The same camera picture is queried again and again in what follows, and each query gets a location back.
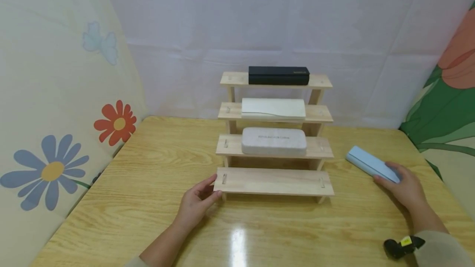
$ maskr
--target yellow tag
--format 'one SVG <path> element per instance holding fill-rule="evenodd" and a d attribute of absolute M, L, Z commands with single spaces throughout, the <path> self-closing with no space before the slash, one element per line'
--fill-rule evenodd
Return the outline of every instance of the yellow tag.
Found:
<path fill-rule="evenodd" d="M 400 243 L 401 243 L 401 246 L 410 245 L 412 244 L 412 239 L 409 236 L 406 236 L 401 240 Z"/>

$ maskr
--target black box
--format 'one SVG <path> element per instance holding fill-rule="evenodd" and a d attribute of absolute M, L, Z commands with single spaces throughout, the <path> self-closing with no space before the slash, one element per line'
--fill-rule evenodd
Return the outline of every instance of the black box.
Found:
<path fill-rule="evenodd" d="M 308 85 L 306 67 L 250 66 L 249 85 Z"/>

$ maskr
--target sleeve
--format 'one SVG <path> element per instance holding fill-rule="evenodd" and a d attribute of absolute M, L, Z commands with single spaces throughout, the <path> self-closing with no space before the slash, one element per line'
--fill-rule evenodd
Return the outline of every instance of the sleeve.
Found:
<path fill-rule="evenodd" d="M 149 267 L 140 257 L 133 258 L 129 263 L 125 264 L 124 267 Z"/>
<path fill-rule="evenodd" d="M 451 235 L 435 231 L 416 234 L 426 243 L 414 252 L 419 267 L 474 267 L 462 245 Z"/>

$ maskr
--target wooden table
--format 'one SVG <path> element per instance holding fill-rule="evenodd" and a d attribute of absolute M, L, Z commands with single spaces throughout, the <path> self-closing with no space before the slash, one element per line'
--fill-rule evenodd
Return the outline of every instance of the wooden table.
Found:
<path fill-rule="evenodd" d="M 225 124 L 148 117 L 87 192 L 32 266 L 121 266 L 175 217 L 182 193 L 222 166 L 214 154 Z M 325 162 L 335 196 L 229 195 L 192 233 L 176 266 L 412 266 L 387 259 L 382 242 L 409 233 L 407 213 L 371 177 L 344 160 L 353 145 L 400 162 L 475 260 L 475 224 L 398 130 L 325 127 L 335 159 Z M 300 168 L 300 163 L 258 163 Z"/>

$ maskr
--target red flower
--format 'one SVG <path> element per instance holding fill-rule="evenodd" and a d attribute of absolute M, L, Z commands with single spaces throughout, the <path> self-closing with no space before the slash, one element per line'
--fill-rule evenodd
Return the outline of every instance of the red flower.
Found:
<path fill-rule="evenodd" d="M 463 18 L 438 65 L 442 79 L 452 88 L 475 87 L 475 8 Z"/>
<path fill-rule="evenodd" d="M 118 100 L 116 103 L 117 111 L 111 104 L 106 104 L 102 108 L 102 114 L 109 120 L 97 120 L 94 122 L 94 128 L 98 131 L 103 131 L 99 136 L 99 141 L 104 142 L 109 138 L 109 145 L 113 146 L 122 139 L 123 142 L 129 140 L 132 133 L 135 132 L 134 123 L 137 121 L 135 116 L 132 116 L 130 105 L 126 104 L 122 108 L 122 101 Z"/>

